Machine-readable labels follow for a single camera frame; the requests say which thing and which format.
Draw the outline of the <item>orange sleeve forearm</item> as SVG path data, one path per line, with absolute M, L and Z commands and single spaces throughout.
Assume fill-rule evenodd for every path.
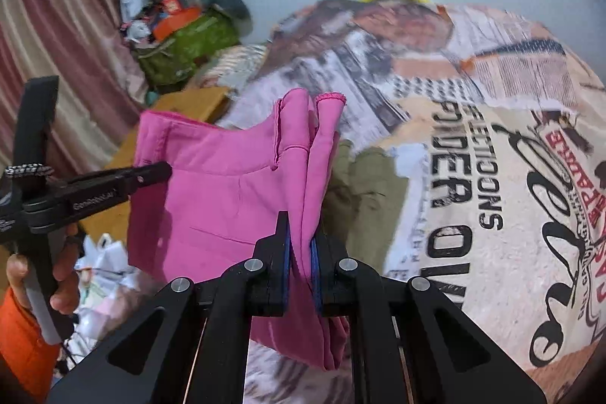
M 49 345 L 34 317 L 8 288 L 1 304 L 1 360 L 20 388 L 35 403 L 44 403 L 52 388 L 59 345 Z

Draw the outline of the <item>person's left hand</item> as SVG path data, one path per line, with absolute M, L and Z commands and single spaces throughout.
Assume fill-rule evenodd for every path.
M 71 315 L 79 304 L 79 278 L 75 264 L 80 255 L 79 242 L 75 240 L 78 233 L 76 225 L 67 227 L 67 240 L 59 255 L 55 258 L 52 275 L 58 282 L 58 289 L 50 298 L 52 308 L 63 314 Z M 12 254 L 6 262 L 6 277 L 17 303 L 26 311 L 31 311 L 27 297 L 25 279 L 29 274 L 29 261 L 26 256 Z

